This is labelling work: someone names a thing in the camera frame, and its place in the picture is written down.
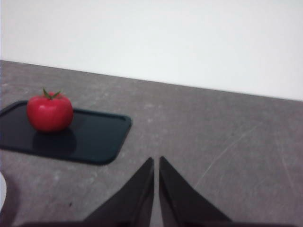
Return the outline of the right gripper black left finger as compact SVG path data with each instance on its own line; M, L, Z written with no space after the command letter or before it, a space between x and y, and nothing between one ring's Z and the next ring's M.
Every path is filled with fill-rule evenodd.
M85 222L150 222L154 197L154 160L150 157Z

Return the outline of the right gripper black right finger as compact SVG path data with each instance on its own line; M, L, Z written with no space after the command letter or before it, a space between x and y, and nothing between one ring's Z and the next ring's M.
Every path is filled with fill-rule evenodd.
M164 223L232 222L200 195L165 157L160 157L159 197Z

